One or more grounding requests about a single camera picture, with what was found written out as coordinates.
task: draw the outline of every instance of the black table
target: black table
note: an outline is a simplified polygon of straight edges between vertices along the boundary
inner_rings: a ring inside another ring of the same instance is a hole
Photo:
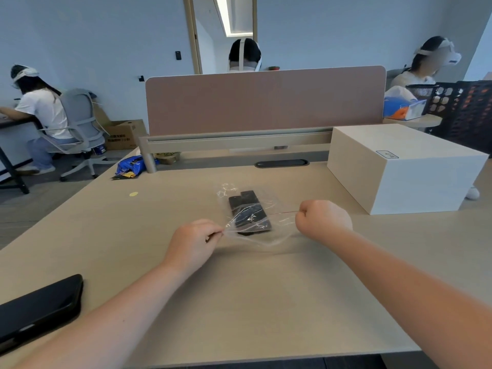
[[[26,124],[26,123],[31,123],[31,122],[33,122],[36,125],[36,127],[39,128],[39,121],[36,118],[27,118],[24,120],[0,119],[0,129],[15,127],[16,125],[19,125],[19,124]],[[23,192],[24,194],[29,194],[29,189],[28,189],[27,185],[22,180],[22,177],[17,173],[14,166],[12,166],[12,163],[10,163],[10,160],[7,158],[7,156],[3,152],[1,146],[0,146],[0,160],[2,161],[3,165],[5,166],[5,169],[7,169],[7,171],[10,173],[10,176],[12,177],[12,179],[15,181],[15,184],[0,185],[0,189],[16,189],[16,188],[19,188],[19,189],[21,189],[21,192]]]

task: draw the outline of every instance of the door frame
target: door frame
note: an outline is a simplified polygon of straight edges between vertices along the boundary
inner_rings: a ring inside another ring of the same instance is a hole
[[[258,41],[258,21],[257,21],[257,0],[253,1],[253,40]],[[195,9],[193,0],[183,0],[184,13],[188,25],[189,45],[191,48],[191,59],[193,60],[193,68],[195,74],[202,74],[202,61],[200,59],[200,46],[198,44],[198,33],[196,30]]]

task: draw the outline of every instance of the vr headset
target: vr headset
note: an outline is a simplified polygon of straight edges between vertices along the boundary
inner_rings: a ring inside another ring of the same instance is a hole
[[[39,72],[35,68],[25,66],[25,68],[22,71],[20,71],[14,79],[12,79],[13,80],[12,86],[16,89],[19,89],[19,86],[17,85],[17,80],[23,78],[24,76],[36,77],[39,76]]]
[[[231,61],[229,61],[230,73],[260,71],[261,58],[262,58],[261,56],[260,56],[260,60],[258,61],[255,67],[244,66],[244,42],[246,42],[246,38],[242,38],[241,41],[239,42],[239,67],[231,67]],[[258,49],[260,49],[260,46],[256,41],[255,44],[258,47]]]
[[[419,48],[415,51],[415,54],[431,56],[431,58],[440,62],[441,67],[454,66],[458,64],[462,57],[461,54],[455,52],[455,45],[448,39],[444,39],[439,48],[434,51]]]

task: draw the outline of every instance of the chair base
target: chair base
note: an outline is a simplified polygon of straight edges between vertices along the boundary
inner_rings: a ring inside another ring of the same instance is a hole
[[[75,173],[84,167],[89,167],[90,174],[92,175],[93,178],[96,178],[98,175],[96,175],[96,173],[94,171],[94,165],[95,164],[116,164],[116,163],[118,163],[117,160],[105,160],[105,158],[106,157],[84,159],[84,161],[81,162],[78,166],[72,168],[68,172],[62,173],[60,175],[60,181],[66,181],[67,180],[66,177],[68,175],[71,175],[72,173]]]

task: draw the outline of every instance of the hand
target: hand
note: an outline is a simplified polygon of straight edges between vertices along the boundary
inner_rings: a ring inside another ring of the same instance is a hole
[[[330,201],[304,201],[296,214],[296,226],[306,237],[328,244],[340,229],[352,230],[348,212]]]
[[[191,276],[210,258],[223,230],[224,228],[207,219],[180,226],[169,242],[163,266],[170,267],[185,277]]]

